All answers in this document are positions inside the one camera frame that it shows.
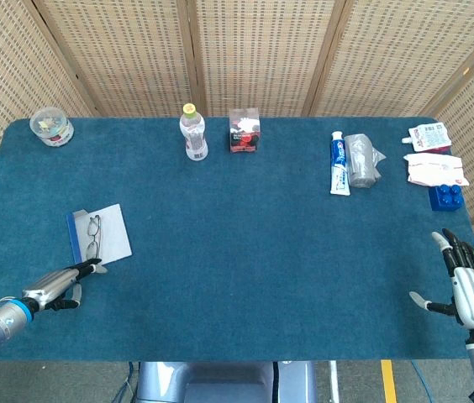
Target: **plastic water bottle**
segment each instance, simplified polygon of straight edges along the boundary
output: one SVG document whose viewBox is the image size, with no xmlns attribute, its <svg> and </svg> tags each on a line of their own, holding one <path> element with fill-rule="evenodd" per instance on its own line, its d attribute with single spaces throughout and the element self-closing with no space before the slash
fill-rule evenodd
<svg viewBox="0 0 474 403">
<path fill-rule="evenodd" d="M 185 136 L 188 158 L 193 161 L 201 161 L 207 157 L 208 147 L 204 133 L 205 121 L 202 115 L 196 112 L 193 103 L 187 103 L 183 106 L 179 128 Z"/>
</svg>

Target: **gray floor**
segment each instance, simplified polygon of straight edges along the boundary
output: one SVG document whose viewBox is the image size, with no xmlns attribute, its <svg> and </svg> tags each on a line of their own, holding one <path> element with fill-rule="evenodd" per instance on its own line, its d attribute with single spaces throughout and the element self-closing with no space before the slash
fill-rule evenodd
<svg viewBox="0 0 474 403">
<path fill-rule="evenodd" d="M 424 360 L 419 365 L 436 403 L 468 401 L 474 380 L 467 360 Z M 340 361 L 338 370 L 342 403 L 384 401 L 379 361 Z M 110 402 L 128 371 L 127 363 L 0 362 L 0 402 Z M 428 402 L 410 361 L 394 361 L 393 371 L 399 403 Z M 316 374 L 319 403 L 328 403 L 328 364 L 317 363 Z M 130 396 L 128 392 L 124 401 Z"/>
</svg>

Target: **toothpaste tube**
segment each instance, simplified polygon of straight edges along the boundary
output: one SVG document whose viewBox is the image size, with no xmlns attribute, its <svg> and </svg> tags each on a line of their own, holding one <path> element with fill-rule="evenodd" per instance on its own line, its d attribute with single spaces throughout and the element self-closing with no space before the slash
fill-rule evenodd
<svg viewBox="0 0 474 403">
<path fill-rule="evenodd" d="M 330 193 L 342 196 L 350 194 L 345 161 L 345 141 L 341 138 L 341 132 L 332 133 L 330 144 Z"/>
</svg>

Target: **yellow bottle cap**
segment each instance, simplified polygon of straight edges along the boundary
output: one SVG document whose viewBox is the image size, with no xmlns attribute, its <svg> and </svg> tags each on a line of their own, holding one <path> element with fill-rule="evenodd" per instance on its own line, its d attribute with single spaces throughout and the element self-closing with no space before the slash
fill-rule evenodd
<svg viewBox="0 0 474 403">
<path fill-rule="evenodd" d="M 183 112 L 187 118 L 194 118 L 194 115 L 196 114 L 196 107 L 193 103 L 186 103 L 183 106 Z"/>
</svg>

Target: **glasses lens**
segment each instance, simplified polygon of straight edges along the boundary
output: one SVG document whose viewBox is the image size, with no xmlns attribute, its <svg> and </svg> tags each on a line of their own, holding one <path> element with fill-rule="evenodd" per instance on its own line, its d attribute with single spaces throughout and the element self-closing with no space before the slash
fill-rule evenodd
<svg viewBox="0 0 474 403">
<path fill-rule="evenodd" d="M 97 257 L 97 242 L 90 242 L 86 248 L 86 259 L 95 259 Z"/>
<path fill-rule="evenodd" d="M 99 216 L 90 217 L 89 224 L 87 225 L 87 234 L 90 237 L 94 237 L 99 232 L 101 221 Z"/>
</svg>

